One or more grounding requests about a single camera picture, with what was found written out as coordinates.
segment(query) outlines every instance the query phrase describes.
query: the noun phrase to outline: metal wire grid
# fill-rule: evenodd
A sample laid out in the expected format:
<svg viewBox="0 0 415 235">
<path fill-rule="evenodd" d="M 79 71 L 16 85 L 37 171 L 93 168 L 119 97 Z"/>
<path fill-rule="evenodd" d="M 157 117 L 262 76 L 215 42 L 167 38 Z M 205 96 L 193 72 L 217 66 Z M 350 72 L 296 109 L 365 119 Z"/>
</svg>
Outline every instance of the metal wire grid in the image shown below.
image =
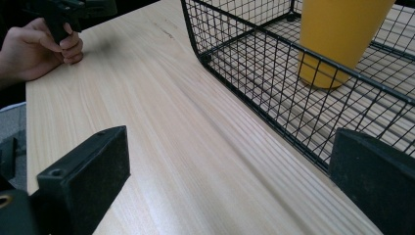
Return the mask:
<svg viewBox="0 0 415 235">
<path fill-rule="evenodd" d="M 371 134 L 415 156 L 415 109 L 405 96 L 412 96 L 415 87 L 413 60 L 381 50 L 380 44 L 391 48 L 384 40 L 368 49 L 359 71 L 376 79 L 384 73 L 381 81 L 387 84 L 391 75 L 397 77 L 393 88 L 398 92 L 336 64 L 339 71 L 352 75 L 350 80 L 336 90 L 314 89 L 299 80 L 299 51 L 313 53 L 294 43 L 299 40 L 300 18 L 287 10 L 295 10 L 291 6 L 300 6 L 300 2 L 272 1 L 275 9 L 271 12 L 277 13 L 272 17 L 269 11 L 261 17 L 244 13 L 243 6 L 258 9 L 269 1 L 256 5 L 238 1 L 239 7 L 236 2 L 215 1 L 214 7 L 209 4 L 212 1 L 183 0 L 195 53 L 210 72 L 306 157 L 327 172 L 338 127 Z M 245 18 L 235 18 L 232 13 Z M 384 64 L 400 65 L 400 69 L 385 69 Z"/>
</svg>

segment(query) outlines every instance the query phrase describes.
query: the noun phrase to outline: screw hole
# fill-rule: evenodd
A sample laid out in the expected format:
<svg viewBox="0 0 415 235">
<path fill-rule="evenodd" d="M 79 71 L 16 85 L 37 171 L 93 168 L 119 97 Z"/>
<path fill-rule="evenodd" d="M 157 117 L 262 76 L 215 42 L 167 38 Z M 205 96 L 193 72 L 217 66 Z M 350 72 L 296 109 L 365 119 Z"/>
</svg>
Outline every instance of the screw hole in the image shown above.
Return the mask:
<svg viewBox="0 0 415 235">
<path fill-rule="evenodd" d="M 61 176 L 62 174 L 64 174 L 64 171 L 61 169 L 54 169 L 52 171 L 50 171 L 50 174 L 52 176 Z"/>
<path fill-rule="evenodd" d="M 9 195 L 1 195 L 0 196 L 0 209 L 6 207 L 12 202 L 12 197 Z"/>
</svg>

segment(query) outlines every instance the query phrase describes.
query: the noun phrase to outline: light wood tabletop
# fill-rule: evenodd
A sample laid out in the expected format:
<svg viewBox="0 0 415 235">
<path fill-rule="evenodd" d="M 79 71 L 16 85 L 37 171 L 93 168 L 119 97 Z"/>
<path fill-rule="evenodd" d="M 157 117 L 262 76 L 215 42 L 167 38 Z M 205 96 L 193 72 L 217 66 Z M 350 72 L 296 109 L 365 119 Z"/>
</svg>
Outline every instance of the light wood tabletop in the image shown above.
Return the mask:
<svg viewBox="0 0 415 235">
<path fill-rule="evenodd" d="M 30 193 L 41 170 L 126 125 L 131 176 L 95 234 L 380 233 L 202 67 L 179 0 L 80 35 L 82 62 L 26 86 Z"/>
</svg>

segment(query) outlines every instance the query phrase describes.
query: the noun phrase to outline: finger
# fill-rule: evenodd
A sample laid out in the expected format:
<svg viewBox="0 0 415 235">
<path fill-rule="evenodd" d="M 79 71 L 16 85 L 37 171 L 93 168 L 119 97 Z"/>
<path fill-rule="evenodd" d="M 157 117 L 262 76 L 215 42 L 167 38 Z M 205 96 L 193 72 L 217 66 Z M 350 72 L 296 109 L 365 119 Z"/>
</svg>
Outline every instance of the finger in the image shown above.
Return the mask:
<svg viewBox="0 0 415 235">
<path fill-rule="evenodd" d="M 82 41 L 82 39 L 79 38 L 78 42 L 74 46 L 72 46 L 68 50 L 63 50 L 62 55 L 65 58 L 73 57 L 73 56 L 79 54 L 80 52 L 82 52 L 82 47 L 83 47 L 83 41 Z"/>
<path fill-rule="evenodd" d="M 70 36 L 62 40 L 59 44 L 62 49 L 69 49 L 75 46 L 79 42 L 79 34 L 77 32 L 73 32 Z"/>
<path fill-rule="evenodd" d="M 71 58 L 64 58 L 64 63 L 73 65 L 73 64 L 80 62 L 82 59 L 83 59 L 83 53 L 81 52 Z"/>
<path fill-rule="evenodd" d="M 72 28 L 70 27 L 70 24 L 69 23 L 64 23 L 64 30 L 69 34 L 69 35 L 71 35 L 72 33 L 73 33 L 73 30 L 72 30 Z"/>
<path fill-rule="evenodd" d="M 54 51 L 54 52 L 62 52 L 62 48 L 55 43 L 53 38 L 44 31 L 32 30 L 27 28 L 22 28 L 20 31 L 19 38 L 24 41 L 25 43 L 29 44 L 40 44 L 43 47 Z"/>
</svg>

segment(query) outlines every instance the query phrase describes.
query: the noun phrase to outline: wood grain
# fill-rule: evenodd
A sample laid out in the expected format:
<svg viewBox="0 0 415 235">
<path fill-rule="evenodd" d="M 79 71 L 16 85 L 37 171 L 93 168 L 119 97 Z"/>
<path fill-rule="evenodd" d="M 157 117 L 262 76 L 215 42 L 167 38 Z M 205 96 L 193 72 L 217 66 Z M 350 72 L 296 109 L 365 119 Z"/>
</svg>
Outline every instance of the wood grain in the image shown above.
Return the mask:
<svg viewBox="0 0 415 235">
<path fill-rule="evenodd" d="M 206 72 L 178 0 L 81 37 L 81 63 L 27 85 L 30 192 L 90 135 L 126 125 L 132 175 L 95 234 L 380 233 Z"/>
</svg>

